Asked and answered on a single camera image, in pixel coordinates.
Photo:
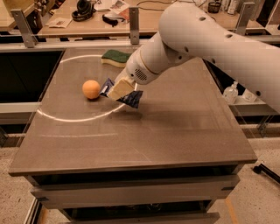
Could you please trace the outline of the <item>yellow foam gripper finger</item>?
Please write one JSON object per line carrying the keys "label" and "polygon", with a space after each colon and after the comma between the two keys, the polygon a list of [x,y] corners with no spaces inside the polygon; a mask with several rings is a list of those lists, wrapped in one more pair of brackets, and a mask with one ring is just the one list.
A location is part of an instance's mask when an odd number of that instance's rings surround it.
{"label": "yellow foam gripper finger", "polygon": [[107,93],[107,97],[112,99],[112,100],[118,100],[120,98],[120,95],[118,94],[117,90],[115,87],[112,87],[108,93]]}
{"label": "yellow foam gripper finger", "polygon": [[121,78],[114,85],[114,92],[119,96],[125,96],[131,93],[135,89],[136,83],[130,78]]}

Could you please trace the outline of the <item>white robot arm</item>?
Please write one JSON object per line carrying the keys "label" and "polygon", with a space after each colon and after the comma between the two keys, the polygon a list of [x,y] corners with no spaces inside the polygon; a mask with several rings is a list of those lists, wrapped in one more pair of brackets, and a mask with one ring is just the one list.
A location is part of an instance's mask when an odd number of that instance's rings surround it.
{"label": "white robot arm", "polygon": [[108,97],[118,100],[136,84],[146,85],[194,57],[214,64],[280,112],[280,48],[228,31],[195,4],[182,2],[164,10],[158,32],[132,53]]}

